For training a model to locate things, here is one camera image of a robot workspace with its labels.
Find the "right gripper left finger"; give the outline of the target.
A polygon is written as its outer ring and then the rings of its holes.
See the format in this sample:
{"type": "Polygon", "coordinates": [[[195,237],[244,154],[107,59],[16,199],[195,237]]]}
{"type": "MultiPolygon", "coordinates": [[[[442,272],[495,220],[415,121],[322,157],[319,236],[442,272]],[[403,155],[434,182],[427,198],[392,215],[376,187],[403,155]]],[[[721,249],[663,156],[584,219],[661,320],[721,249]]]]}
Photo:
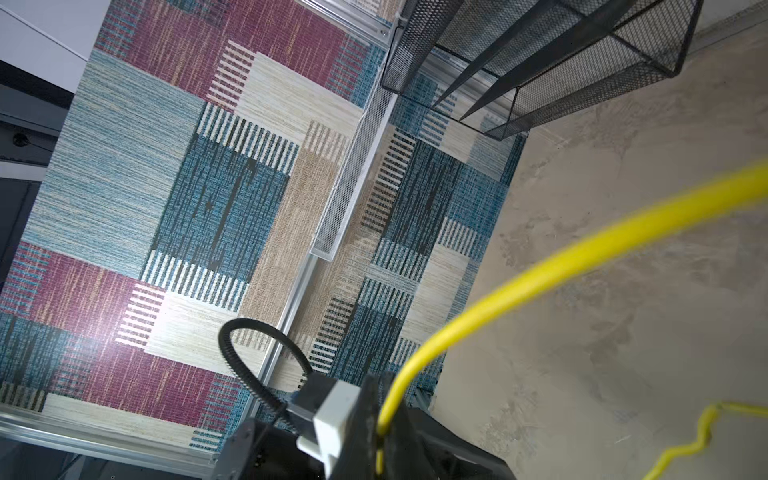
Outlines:
{"type": "Polygon", "coordinates": [[[347,420],[341,451],[329,476],[337,479],[379,479],[377,420],[383,375],[365,377],[347,420]]]}

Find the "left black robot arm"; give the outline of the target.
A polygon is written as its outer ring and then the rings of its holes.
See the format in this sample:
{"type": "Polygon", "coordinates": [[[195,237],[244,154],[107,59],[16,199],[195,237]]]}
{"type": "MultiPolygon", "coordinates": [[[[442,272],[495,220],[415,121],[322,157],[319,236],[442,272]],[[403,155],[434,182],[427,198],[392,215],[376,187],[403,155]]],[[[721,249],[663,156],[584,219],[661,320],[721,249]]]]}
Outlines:
{"type": "Polygon", "coordinates": [[[224,442],[212,479],[323,479],[320,461],[296,446],[298,436],[281,429],[280,422],[295,427],[306,423],[294,422],[288,404],[255,376],[237,353],[232,334],[238,330],[253,330],[275,340],[298,361],[302,371],[310,375],[313,367],[301,349],[286,334],[270,324],[251,319],[235,318],[226,322],[218,333],[219,350],[238,380],[270,413],[266,421],[247,417],[224,442]]]}

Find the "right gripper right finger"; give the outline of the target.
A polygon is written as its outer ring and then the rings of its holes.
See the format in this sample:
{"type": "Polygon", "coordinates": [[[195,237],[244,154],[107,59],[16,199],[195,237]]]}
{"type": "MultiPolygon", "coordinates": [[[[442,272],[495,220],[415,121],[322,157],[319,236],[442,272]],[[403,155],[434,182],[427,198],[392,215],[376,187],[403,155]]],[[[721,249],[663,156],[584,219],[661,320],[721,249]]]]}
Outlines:
{"type": "Polygon", "coordinates": [[[463,440],[425,411],[400,406],[384,440],[385,479],[508,479],[507,463],[463,440]]]}

